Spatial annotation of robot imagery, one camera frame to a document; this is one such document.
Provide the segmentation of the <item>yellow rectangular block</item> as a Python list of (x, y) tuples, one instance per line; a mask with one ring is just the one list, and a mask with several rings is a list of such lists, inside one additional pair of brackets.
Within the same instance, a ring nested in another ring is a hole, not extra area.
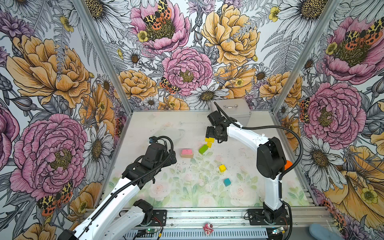
[(215, 139), (214, 138), (205, 138), (205, 141), (207, 143), (214, 143), (215, 142)]

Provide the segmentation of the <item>green rectangular block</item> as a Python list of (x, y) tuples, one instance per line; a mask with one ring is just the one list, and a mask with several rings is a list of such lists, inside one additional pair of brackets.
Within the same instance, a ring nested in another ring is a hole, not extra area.
[(209, 149), (208, 145), (203, 145), (199, 148), (199, 153), (203, 155)]

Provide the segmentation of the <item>pink rectangular block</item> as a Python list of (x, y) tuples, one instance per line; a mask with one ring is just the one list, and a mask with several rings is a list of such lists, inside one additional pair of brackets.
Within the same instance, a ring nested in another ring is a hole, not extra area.
[(192, 155), (193, 154), (193, 150), (191, 150), (191, 149), (182, 149), (181, 154), (182, 155)]

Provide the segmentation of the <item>natural wood block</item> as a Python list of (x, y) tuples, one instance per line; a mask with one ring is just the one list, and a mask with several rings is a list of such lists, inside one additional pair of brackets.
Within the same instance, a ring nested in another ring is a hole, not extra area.
[(182, 158), (192, 159), (194, 157), (194, 154), (181, 154)]

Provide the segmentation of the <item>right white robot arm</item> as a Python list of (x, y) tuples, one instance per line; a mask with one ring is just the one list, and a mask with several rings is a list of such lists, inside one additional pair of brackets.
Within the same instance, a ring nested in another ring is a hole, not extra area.
[(251, 150), (256, 152), (257, 170), (264, 177), (265, 199), (263, 202), (263, 213), (255, 216), (267, 224), (275, 224), (278, 219), (285, 215), (283, 203), (281, 174), (286, 169), (287, 159), (283, 147), (278, 138), (268, 138), (255, 133), (256, 128), (244, 127), (235, 119), (223, 116), (219, 111), (208, 115), (211, 123), (207, 127), (206, 137), (213, 138), (218, 143), (226, 142), (228, 138), (238, 140)]

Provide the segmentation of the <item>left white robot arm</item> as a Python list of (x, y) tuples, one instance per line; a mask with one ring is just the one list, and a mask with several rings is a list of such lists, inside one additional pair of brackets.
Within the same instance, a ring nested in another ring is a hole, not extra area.
[(144, 155), (129, 164), (109, 197), (74, 230), (64, 230), (60, 240), (117, 240), (129, 230), (148, 225), (154, 207), (145, 200), (138, 200), (123, 215), (120, 212), (148, 182), (155, 182), (163, 167), (177, 162), (174, 143), (167, 136), (151, 137)]

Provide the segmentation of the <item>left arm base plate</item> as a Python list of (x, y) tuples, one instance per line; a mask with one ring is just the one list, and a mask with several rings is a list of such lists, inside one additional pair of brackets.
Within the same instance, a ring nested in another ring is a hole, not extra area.
[(152, 210), (145, 214), (142, 226), (165, 227), (167, 222), (167, 210)]

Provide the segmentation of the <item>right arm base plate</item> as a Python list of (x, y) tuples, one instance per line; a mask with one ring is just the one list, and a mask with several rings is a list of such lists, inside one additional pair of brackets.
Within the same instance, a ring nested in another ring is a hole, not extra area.
[(248, 209), (244, 215), (244, 219), (249, 221), (251, 226), (288, 226), (292, 221), (287, 210), (283, 210), (281, 213), (275, 213), (264, 209)]

